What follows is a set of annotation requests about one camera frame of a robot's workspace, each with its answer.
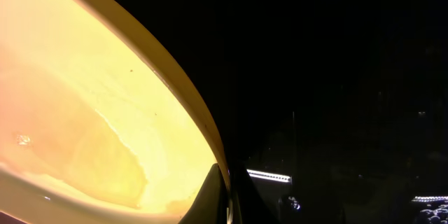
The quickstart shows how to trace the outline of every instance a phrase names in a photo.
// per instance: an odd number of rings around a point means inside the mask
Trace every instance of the illuminated surface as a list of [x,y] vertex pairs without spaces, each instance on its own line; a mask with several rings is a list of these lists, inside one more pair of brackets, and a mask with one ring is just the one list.
[[77,0],[0,0],[0,165],[125,213],[185,214],[216,162],[169,88]]

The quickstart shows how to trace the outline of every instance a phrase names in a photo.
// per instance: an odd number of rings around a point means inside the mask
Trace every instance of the black object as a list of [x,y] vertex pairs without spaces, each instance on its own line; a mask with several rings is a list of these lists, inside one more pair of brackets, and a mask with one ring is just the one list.
[[258,194],[245,166],[235,162],[230,171],[234,206],[233,223],[279,223]]
[[218,164],[211,166],[193,205],[180,224],[217,223],[227,221],[228,196]]

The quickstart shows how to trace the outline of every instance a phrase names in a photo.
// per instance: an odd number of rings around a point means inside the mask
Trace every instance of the curved edge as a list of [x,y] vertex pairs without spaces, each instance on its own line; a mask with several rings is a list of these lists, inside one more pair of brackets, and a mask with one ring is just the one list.
[[114,0],[81,0],[91,14],[119,36],[159,76],[195,121],[215,155],[230,191],[230,176],[218,128],[189,77],[163,45]]

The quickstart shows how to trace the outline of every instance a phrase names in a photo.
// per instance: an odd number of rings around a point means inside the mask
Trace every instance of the light strip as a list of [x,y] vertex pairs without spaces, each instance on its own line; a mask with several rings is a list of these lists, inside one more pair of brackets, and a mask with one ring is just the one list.
[[283,183],[291,183],[291,177],[280,175],[280,174],[271,174],[269,172],[263,172],[263,171],[254,171],[248,169],[247,172],[249,173],[249,176],[253,178],[259,178],[259,179],[267,179],[271,181],[278,181]]
[[431,197],[416,196],[412,200],[412,202],[434,202],[439,200],[448,200],[448,196],[431,196]]

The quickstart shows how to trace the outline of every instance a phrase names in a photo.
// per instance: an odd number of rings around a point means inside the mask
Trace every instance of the white light fixture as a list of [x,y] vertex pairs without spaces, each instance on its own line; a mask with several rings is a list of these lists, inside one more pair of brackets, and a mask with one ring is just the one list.
[[412,202],[436,202],[440,200],[448,200],[448,196],[430,196],[430,197],[416,196],[412,200]]
[[290,176],[286,175],[280,175],[280,174],[272,174],[269,172],[263,172],[263,171],[254,171],[248,169],[247,172],[249,173],[249,176],[253,178],[259,178],[259,179],[267,179],[271,181],[278,181],[283,183],[291,183],[292,179]]

